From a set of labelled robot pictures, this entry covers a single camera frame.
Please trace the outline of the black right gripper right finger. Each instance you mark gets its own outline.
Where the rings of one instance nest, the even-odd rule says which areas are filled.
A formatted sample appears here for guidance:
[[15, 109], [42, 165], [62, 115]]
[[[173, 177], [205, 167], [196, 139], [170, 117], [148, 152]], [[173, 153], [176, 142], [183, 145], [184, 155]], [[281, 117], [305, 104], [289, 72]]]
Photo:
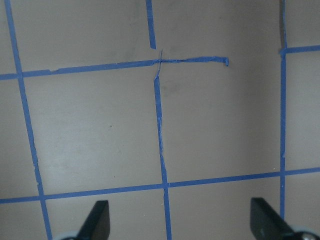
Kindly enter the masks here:
[[256, 240], [301, 240], [262, 197], [250, 200], [250, 230]]

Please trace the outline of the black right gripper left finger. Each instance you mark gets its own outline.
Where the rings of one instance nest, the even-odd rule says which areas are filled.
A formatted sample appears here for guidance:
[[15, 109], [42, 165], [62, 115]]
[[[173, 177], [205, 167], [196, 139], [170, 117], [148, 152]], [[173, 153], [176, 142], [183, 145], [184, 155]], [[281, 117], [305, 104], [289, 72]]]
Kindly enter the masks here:
[[80, 228], [77, 240], [107, 240], [110, 236], [110, 212], [108, 200], [96, 201]]

